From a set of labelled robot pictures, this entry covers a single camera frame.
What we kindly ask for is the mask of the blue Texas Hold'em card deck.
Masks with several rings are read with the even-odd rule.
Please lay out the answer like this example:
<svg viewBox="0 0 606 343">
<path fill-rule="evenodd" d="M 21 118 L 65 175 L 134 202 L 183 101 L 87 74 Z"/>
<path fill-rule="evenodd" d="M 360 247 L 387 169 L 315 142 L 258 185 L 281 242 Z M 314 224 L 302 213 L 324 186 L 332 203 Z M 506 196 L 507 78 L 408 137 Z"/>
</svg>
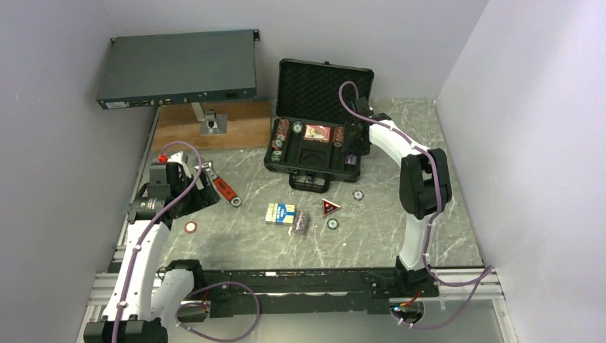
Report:
<svg viewBox="0 0 606 343">
<path fill-rule="evenodd" d="M 265 216 L 268 224 L 293 225 L 296 206 L 285 203 L 269 203 Z"/>
</svg>

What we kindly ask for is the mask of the green 20 poker chip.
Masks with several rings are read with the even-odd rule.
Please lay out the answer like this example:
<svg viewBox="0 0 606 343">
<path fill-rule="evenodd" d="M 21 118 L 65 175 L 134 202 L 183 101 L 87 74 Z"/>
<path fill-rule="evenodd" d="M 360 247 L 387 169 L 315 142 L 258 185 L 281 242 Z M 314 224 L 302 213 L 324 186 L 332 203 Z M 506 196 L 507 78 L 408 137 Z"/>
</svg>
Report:
<svg viewBox="0 0 606 343">
<path fill-rule="evenodd" d="M 339 228 L 339 222 L 337 219 L 331 218 L 327 220 L 327 228 L 329 230 L 337 230 Z"/>
</svg>

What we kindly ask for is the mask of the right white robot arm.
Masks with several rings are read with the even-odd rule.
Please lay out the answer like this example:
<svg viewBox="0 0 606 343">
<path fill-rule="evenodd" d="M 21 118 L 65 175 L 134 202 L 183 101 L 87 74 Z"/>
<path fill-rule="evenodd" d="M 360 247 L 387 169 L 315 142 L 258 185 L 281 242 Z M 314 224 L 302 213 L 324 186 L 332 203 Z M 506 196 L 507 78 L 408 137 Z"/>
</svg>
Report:
<svg viewBox="0 0 606 343">
<path fill-rule="evenodd" d="M 432 277 L 427 259 L 434 222 L 452 198 L 445 152 L 428 149 L 391 119 L 374 114 L 365 98 L 357 98 L 350 105 L 339 101 L 349 114 L 366 123 L 370 144 L 399 164 L 399 200 L 407 219 L 393 280 L 397 293 L 410 297 Z"/>
</svg>

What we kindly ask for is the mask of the purple poker chip stack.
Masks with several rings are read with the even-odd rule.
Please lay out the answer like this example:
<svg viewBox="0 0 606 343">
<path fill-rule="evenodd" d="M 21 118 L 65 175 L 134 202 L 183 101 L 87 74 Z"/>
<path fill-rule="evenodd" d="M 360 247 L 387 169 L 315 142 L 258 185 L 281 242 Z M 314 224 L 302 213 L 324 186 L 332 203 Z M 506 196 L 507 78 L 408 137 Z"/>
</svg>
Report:
<svg viewBox="0 0 606 343">
<path fill-rule="evenodd" d="M 356 154 L 347 154 L 345 156 L 344 165 L 345 166 L 355 166 L 357 164 L 358 156 Z"/>
</svg>

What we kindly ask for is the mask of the dark poker chip stack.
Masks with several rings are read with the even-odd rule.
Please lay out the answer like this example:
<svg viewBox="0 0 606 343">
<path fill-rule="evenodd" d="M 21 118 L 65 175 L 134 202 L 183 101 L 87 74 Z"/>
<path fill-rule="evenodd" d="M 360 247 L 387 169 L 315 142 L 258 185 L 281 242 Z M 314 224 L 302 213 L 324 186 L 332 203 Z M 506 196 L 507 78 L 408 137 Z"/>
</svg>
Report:
<svg viewBox="0 0 606 343">
<path fill-rule="evenodd" d="M 301 210 L 296 211 L 293 225 L 291 226 L 289 233 L 291 235 L 296 234 L 304 236 L 307 233 L 309 221 L 310 215 L 308 212 Z"/>
</svg>

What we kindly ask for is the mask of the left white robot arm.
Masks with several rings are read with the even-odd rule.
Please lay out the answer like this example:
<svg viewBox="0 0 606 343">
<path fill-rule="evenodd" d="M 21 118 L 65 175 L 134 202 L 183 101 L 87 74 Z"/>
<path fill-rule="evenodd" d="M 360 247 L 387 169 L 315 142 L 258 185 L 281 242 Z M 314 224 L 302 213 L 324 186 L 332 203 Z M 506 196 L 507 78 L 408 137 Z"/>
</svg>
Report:
<svg viewBox="0 0 606 343">
<path fill-rule="evenodd" d="M 168 341 L 180 302 L 200 298 L 206 282 L 200 262 L 177 260 L 169 263 L 154 291 L 160 254 L 175 219 L 219 199 L 202 164 L 194 173 L 173 157 L 150 166 L 149 181 L 128 207 L 126 248 L 116 284 L 100 320 L 85 325 L 85 342 Z"/>
</svg>

